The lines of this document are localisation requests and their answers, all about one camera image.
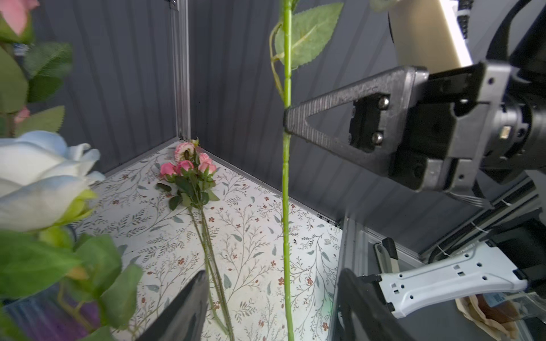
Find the purple blue glass vase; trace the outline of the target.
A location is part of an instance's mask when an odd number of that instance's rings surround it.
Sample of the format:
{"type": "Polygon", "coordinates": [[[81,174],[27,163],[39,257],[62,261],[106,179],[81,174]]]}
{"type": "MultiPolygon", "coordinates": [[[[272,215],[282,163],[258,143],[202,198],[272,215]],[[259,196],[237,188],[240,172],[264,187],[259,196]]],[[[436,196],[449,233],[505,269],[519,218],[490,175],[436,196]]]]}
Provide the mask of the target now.
{"type": "Polygon", "coordinates": [[[1,300],[3,311],[9,314],[30,340],[79,340],[101,327],[100,312],[96,301],[85,301],[85,291],[75,282],[64,279],[44,291],[26,298],[1,300]],[[71,308],[78,308],[82,324],[69,314],[58,301],[71,308]]]}

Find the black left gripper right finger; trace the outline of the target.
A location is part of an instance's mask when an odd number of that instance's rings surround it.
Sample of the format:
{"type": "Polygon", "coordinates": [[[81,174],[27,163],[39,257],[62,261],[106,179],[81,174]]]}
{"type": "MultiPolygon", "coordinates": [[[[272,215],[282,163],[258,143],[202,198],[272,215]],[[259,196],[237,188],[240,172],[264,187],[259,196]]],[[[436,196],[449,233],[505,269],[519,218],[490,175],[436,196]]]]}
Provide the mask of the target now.
{"type": "Polygon", "coordinates": [[[412,340],[392,314],[394,305],[383,295],[379,275],[358,277],[343,269],[338,279],[342,340],[412,340]]]}

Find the magenta rose stem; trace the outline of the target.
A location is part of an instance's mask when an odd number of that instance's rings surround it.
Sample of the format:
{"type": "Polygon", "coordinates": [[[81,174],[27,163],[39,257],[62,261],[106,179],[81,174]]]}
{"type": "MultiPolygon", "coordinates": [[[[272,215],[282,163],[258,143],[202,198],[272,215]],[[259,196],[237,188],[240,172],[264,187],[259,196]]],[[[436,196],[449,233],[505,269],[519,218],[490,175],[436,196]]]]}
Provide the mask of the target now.
{"type": "MultiPolygon", "coordinates": [[[[274,85],[284,110],[291,107],[291,76],[297,68],[313,61],[331,40],[344,4],[313,7],[297,12],[298,1],[281,1],[280,18],[268,40],[274,85]]],[[[287,337],[294,340],[291,308],[291,250],[289,231],[289,160],[291,135],[282,133],[282,236],[284,271],[284,309],[287,337]]]]}

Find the pale pink rose stem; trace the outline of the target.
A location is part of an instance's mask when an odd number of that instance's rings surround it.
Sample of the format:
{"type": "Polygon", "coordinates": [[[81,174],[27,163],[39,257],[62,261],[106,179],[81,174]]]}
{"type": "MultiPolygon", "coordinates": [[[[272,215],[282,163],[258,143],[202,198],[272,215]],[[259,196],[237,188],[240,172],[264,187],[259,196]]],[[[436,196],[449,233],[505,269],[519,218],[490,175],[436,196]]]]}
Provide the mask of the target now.
{"type": "MultiPolygon", "coordinates": [[[[199,186],[198,174],[196,169],[196,166],[198,165],[198,163],[196,162],[196,156],[198,153],[206,153],[199,146],[198,140],[190,140],[189,142],[181,142],[180,144],[178,144],[173,152],[173,161],[166,162],[160,166],[160,182],[156,185],[156,187],[168,194],[170,210],[174,211],[178,207],[185,207],[188,210],[192,224],[196,229],[196,234],[204,252],[203,240],[201,236],[202,226],[198,211],[199,186]]],[[[211,190],[212,200],[208,203],[219,200],[219,198],[213,193],[213,188],[211,190]]],[[[213,284],[213,280],[206,266],[205,253],[204,257],[206,273],[213,284]]],[[[223,314],[219,310],[220,306],[217,294],[215,298],[213,298],[212,295],[209,295],[209,303],[212,309],[213,320],[216,321],[218,324],[218,321],[216,320],[217,316],[220,318],[220,322],[223,323],[223,314]]]]}

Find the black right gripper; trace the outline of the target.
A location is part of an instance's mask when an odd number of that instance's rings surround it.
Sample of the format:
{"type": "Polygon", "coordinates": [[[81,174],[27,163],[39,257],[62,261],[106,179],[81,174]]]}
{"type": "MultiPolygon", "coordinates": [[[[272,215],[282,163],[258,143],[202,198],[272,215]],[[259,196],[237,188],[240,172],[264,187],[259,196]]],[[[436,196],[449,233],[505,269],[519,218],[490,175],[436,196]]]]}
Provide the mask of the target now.
{"type": "Polygon", "coordinates": [[[412,190],[478,196],[479,173],[545,171],[545,79],[494,62],[430,78],[400,66],[286,109],[284,130],[412,190]],[[348,103],[347,142],[308,123],[348,103]]]}

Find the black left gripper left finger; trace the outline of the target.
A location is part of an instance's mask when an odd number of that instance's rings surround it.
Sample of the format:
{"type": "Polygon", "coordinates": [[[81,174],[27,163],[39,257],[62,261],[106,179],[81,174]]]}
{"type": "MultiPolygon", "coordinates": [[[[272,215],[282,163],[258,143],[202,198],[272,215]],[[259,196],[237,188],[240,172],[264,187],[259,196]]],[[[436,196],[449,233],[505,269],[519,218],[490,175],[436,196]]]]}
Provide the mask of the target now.
{"type": "Polygon", "coordinates": [[[201,340],[208,310],[208,295],[209,279],[202,270],[137,340],[201,340]]]}

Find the pink coral rose stem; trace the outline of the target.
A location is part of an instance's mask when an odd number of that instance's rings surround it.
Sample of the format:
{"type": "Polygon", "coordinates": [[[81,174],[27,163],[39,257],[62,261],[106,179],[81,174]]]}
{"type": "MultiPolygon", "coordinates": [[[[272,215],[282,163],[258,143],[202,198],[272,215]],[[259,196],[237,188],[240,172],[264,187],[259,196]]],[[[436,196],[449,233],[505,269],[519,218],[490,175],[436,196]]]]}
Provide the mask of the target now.
{"type": "Polygon", "coordinates": [[[45,102],[61,89],[73,66],[70,44],[37,43],[32,11],[39,1],[1,2],[1,137],[27,132],[58,132],[65,108],[32,112],[28,106],[45,102]]]}

